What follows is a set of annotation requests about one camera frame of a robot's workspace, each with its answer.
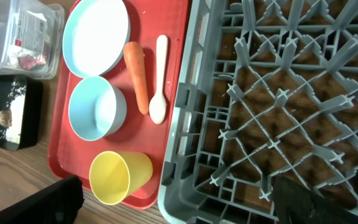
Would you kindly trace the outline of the light blue plate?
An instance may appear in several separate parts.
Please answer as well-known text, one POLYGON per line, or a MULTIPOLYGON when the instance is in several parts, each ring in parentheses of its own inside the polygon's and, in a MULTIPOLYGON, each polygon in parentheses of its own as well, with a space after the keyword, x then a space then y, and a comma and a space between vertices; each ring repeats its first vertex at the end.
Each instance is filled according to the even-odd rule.
POLYGON ((131 22, 122 0, 81 0, 63 32, 63 59, 80 78, 103 75, 120 61, 130 35, 131 22))

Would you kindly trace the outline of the white wrapper waste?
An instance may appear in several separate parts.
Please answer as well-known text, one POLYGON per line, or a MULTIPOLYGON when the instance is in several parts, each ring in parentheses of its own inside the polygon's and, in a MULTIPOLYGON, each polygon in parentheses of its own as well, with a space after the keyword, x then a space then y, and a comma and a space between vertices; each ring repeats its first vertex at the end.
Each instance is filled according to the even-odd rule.
POLYGON ((47 20, 42 13, 21 11, 13 44, 8 48, 8 66, 23 70, 41 70, 47 64, 47 20))

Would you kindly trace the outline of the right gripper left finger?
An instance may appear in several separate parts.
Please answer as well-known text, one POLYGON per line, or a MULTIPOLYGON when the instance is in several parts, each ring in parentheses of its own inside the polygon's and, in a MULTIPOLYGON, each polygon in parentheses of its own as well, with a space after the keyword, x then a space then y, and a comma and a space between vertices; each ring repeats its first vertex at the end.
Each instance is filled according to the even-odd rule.
POLYGON ((38 191, 0 211, 0 224, 72 224, 85 201, 77 175, 38 191))

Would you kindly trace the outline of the white rice grains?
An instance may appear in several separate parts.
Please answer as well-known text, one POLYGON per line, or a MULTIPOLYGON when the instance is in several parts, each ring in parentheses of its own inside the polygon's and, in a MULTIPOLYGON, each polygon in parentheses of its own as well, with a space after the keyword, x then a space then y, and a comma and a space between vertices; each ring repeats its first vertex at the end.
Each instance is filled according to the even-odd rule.
POLYGON ((21 140, 27 82, 21 78, 0 81, 0 111, 10 110, 12 126, 0 125, 0 140, 19 144, 21 140))

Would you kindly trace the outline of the brown food lump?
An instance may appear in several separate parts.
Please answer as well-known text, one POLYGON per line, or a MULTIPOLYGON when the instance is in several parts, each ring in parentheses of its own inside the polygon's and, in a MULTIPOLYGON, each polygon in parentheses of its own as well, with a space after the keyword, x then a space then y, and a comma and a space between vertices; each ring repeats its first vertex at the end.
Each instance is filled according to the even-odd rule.
POLYGON ((0 125, 5 128, 12 126, 12 113, 10 110, 0 111, 0 125))

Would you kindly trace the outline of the light blue bowl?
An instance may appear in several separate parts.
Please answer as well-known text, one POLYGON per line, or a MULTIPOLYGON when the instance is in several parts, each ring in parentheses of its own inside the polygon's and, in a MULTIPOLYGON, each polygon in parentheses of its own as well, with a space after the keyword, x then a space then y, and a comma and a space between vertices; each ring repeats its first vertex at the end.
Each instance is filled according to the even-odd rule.
POLYGON ((85 141, 96 141, 117 132, 126 114, 127 103, 122 91, 103 77, 80 81, 68 105, 71 128, 85 141))

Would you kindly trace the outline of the orange carrot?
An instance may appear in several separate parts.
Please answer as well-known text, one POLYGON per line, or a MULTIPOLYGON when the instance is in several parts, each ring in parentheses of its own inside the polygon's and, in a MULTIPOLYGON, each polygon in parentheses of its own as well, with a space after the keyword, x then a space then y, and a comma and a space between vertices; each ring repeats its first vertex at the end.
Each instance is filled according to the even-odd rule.
POLYGON ((134 87, 138 109, 145 115, 149 112, 149 97, 143 48, 138 42, 128 42, 124 46, 123 53, 126 68, 134 87))

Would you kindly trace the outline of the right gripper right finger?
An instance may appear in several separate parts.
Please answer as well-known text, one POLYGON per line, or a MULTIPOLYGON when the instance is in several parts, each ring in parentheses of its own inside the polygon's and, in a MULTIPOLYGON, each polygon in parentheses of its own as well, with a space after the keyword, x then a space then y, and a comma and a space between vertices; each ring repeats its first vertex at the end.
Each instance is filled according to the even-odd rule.
POLYGON ((358 224, 355 215, 286 177, 273 185, 273 202, 279 223, 358 224))

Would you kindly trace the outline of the white plastic spoon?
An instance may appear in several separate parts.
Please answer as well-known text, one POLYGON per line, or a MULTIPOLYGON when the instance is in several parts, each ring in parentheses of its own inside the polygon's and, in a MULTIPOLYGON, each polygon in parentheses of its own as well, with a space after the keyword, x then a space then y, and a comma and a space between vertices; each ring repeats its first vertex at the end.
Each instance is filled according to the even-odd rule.
POLYGON ((165 66, 167 61, 168 37, 160 35, 156 42, 156 91, 149 104, 150 118, 155 124, 162 124, 167 102, 163 95, 165 66))

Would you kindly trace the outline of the yellow plastic cup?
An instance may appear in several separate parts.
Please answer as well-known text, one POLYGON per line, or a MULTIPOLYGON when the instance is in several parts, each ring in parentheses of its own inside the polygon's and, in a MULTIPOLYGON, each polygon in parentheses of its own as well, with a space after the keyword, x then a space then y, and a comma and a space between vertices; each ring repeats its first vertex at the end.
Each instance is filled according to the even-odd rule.
POLYGON ((92 161, 89 183, 100 202, 117 205, 145 185, 152 174, 152 161, 142 152, 105 151, 92 161))

